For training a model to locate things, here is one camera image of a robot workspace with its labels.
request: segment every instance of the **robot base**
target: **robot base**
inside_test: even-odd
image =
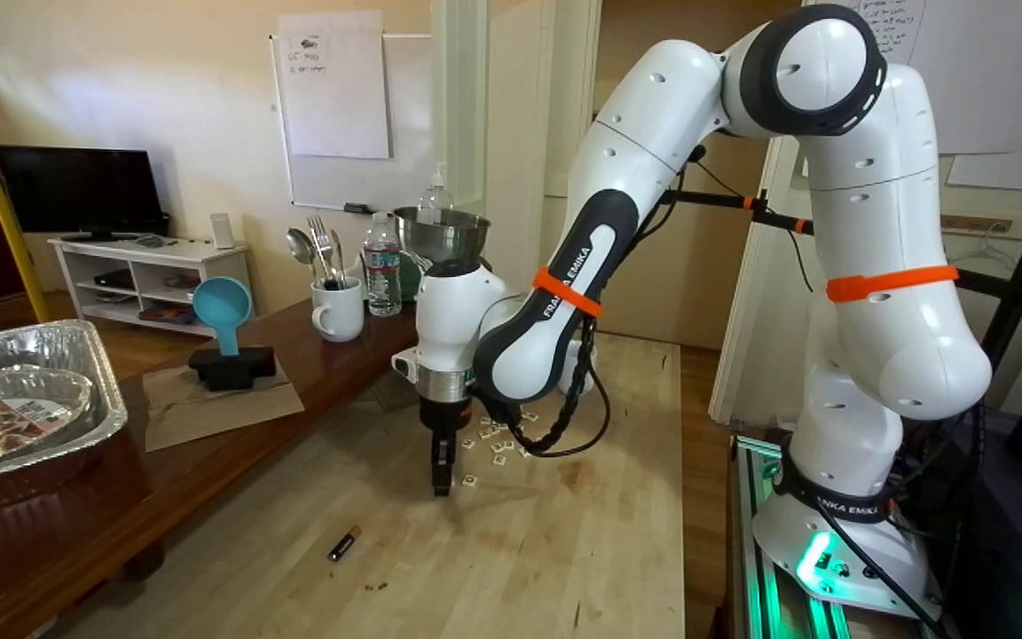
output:
[[[837,520],[926,619],[941,613],[928,559],[920,538],[893,520]],[[834,526],[790,494],[772,494],[751,518],[765,559],[787,570],[810,597],[915,619],[915,612],[834,533]]]

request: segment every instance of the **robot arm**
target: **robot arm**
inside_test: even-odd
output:
[[[843,570],[793,577],[823,598],[926,619],[926,554],[887,516],[882,484],[900,415],[972,409],[989,361],[941,247],[926,86],[913,67],[882,62],[855,10],[811,2],[725,54],[661,44],[629,70],[576,155],[565,241],[527,301],[474,345],[474,395],[521,406],[556,382],[570,335],[713,130],[803,142],[828,274],[783,484],[751,535],[793,574],[810,535],[837,529],[852,545],[837,550]]]
[[[843,135],[877,101],[882,61],[867,20],[804,6],[758,26],[728,54],[657,44],[612,88],[577,146],[569,234],[514,319],[474,352],[474,382],[495,401],[533,401],[561,371],[577,299],[599,299],[689,151],[713,130]]]

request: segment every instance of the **white cabinet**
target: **white cabinet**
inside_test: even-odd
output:
[[[213,335],[196,319],[191,292],[209,277],[247,285],[244,247],[49,241],[73,311],[177,335]]]

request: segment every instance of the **orange ring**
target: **orange ring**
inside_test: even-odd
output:
[[[843,301],[863,301],[877,292],[920,286],[920,285],[935,285],[935,279],[959,279],[959,268],[942,264],[942,266],[893,268],[893,274],[877,274],[877,277],[834,277],[828,285],[828,299],[834,306],[843,306]]]
[[[585,311],[585,314],[599,314],[599,311],[602,311],[599,301],[577,296],[570,285],[556,279],[547,266],[535,274],[533,285],[543,286],[543,292],[548,292],[553,299],[576,306],[576,309]]]

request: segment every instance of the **wooden tabletop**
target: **wooden tabletop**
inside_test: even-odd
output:
[[[527,459],[474,409],[449,497],[411,387],[381,377],[64,634],[683,634],[679,364],[599,338],[612,420],[577,459]],[[553,410],[527,406],[527,429]],[[561,447],[599,420],[590,395]]]
[[[272,348],[304,410],[153,453],[142,453],[139,378],[124,382],[129,429],[73,459],[64,487],[0,507],[0,634],[49,626],[90,590],[146,556],[191,516],[298,442],[318,415],[381,378],[385,359],[411,342],[411,311],[369,319],[351,345],[318,342],[304,301],[262,314],[244,326],[240,345]]]

